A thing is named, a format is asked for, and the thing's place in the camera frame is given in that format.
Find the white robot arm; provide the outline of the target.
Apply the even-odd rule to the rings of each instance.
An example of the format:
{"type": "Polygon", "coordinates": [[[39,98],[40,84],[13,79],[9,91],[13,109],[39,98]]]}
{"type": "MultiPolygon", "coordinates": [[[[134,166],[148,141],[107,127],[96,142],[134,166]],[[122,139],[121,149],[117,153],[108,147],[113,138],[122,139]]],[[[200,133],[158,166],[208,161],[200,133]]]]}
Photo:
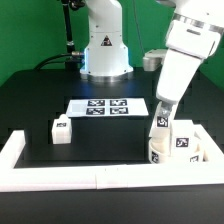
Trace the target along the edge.
{"type": "MultiPolygon", "coordinates": [[[[212,56],[224,35],[224,0],[155,0],[174,9],[165,40],[165,57],[156,89],[159,115],[167,117],[182,98],[199,66],[212,56]]],[[[84,0],[89,43],[84,50],[84,78],[116,79],[133,70],[122,38],[118,0],[84,0]]]]}

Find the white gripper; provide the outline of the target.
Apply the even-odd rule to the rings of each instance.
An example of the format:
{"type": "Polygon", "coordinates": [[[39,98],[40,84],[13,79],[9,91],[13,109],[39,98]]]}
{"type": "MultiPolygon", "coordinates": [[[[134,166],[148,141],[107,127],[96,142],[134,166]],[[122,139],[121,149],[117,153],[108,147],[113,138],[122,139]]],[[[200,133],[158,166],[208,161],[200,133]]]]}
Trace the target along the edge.
{"type": "Polygon", "coordinates": [[[156,90],[156,97],[164,101],[159,110],[161,117],[175,116],[177,103],[202,62],[198,52],[167,50],[156,90]]]}

